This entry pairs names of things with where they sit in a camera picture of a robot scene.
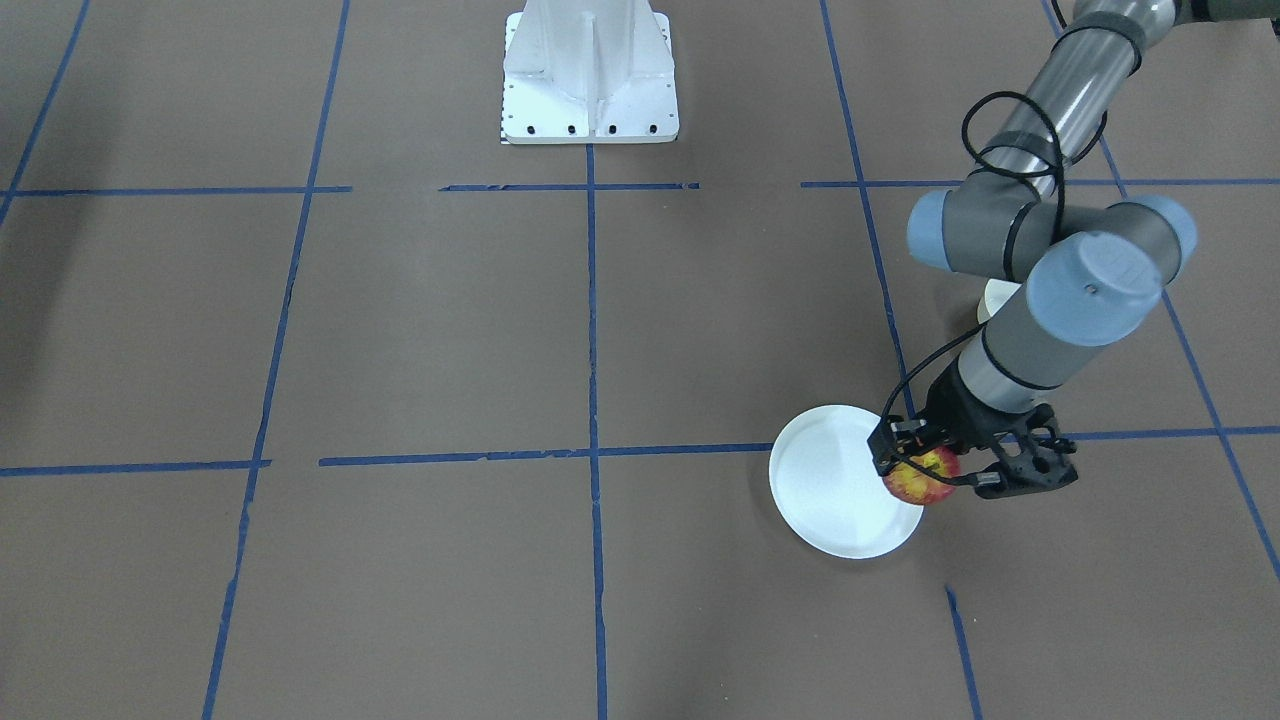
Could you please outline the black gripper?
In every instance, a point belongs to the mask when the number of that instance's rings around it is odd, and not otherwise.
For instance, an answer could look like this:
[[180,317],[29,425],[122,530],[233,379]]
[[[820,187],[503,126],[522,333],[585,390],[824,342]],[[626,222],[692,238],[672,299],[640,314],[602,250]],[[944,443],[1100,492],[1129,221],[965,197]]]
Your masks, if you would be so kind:
[[941,477],[916,461],[948,447],[955,454],[988,448],[995,461],[974,488],[980,498],[1011,498],[1062,489],[1079,474],[1073,462],[1076,442],[1052,428],[1015,430],[1034,406],[1006,413],[984,404],[963,382],[959,363],[950,363],[932,382],[920,418],[881,416],[868,437],[873,468],[888,477],[906,465],[925,477]]

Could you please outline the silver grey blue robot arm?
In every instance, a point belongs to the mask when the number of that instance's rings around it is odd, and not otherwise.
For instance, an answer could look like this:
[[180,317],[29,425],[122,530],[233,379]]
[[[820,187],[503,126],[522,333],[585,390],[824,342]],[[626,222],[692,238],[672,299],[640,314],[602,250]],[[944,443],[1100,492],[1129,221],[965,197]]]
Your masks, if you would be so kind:
[[1079,1],[1030,87],[989,96],[1014,110],[980,147],[966,143],[974,169],[959,187],[919,199],[908,249],[928,266],[1015,291],[934,352],[957,356],[916,415],[882,411],[868,447],[893,497],[929,505],[970,487],[1007,498],[1078,478],[1076,446],[1047,398],[1147,318],[1185,270],[1198,231],[1185,208],[1160,196],[1073,206],[1068,173],[1174,28],[1276,19],[1275,1]]

